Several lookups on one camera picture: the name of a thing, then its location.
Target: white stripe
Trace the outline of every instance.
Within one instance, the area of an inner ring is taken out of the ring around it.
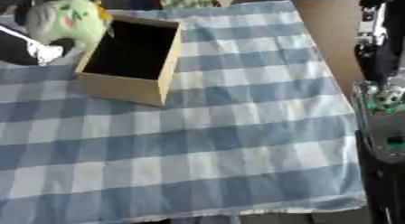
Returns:
[[[330,78],[332,74],[322,61],[308,61],[303,64],[266,66],[250,69],[223,69],[201,71],[198,65],[193,71],[176,72],[170,90],[203,89],[209,87],[232,87],[267,83],[290,82],[294,80]],[[261,72],[262,77],[247,79],[252,71]]]

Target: blue stripe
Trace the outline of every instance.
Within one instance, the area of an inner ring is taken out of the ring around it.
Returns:
[[[76,65],[63,66],[29,66],[26,68],[5,69],[4,62],[0,62],[0,84],[38,83],[46,80],[71,80]]]
[[[47,118],[70,118],[88,115],[119,115],[137,111],[161,111],[176,108],[238,105],[248,102],[271,102],[318,95],[338,95],[332,78],[303,79],[235,87],[209,87],[169,92],[163,107],[150,107],[107,99],[66,98],[0,103],[0,122],[21,122]]]
[[[301,22],[238,27],[207,28],[199,27],[182,31],[182,42],[209,42],[217,40],[242,40],[299,35],[305,33]]]
[[[29,152],[26,145],[0,145],[0,155],[7,156],[0,161],[0,170],[50,164],[104,162],[106,156],[101,153],[112,154],[108,157],[110,160],[121,160],[333,140],[353,135],[354,129],[354,115],[347,115],[255,126],[212,127],[162,134],[126,135],[72,141],[60,140],[51,143],[30,144],[32,151]],[[194,139],[193,145],[186,143],[190,138]],[[100,144],[107,142],[114,143],[115,152],[109,151],[109,146]]]

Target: tablecloth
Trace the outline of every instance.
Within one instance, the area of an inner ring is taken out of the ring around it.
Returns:
[[[0,63],[0,223],[364,204],[353,111],[290,2],[116,13],[183,22],[165,106],[89,97],[79,56]]]

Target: black object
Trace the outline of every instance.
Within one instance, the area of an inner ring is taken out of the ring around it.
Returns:
[[[380,88],[383,88],[389,76],[396,75],[399,70],[405,36],[404,5],[405,0],[360,2],[363,16],[354,54],[365,79]]]
[[[361,131],[356,132],[356,140],[372,224],[405,223],[405,162],[375,158]]]
[[[0,61],[18,65],[38,65],[38,59],[27,51],[28,41],[25,39],[0,30],[0,43]]]

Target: stuffed toy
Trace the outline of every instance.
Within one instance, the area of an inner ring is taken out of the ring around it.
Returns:
[[[72,39],[77,47],[87,49],[101,39],[109,19],[105,10],[89,0],[56,0],[31,8],[26,28],[42,44]]]
[[[97,44],[111,17],[89,0],[8,0],[17,3],[14,18],[26,24],[28,36],[0,24],[0,61],[20,65],[46,65],[74,46]]]

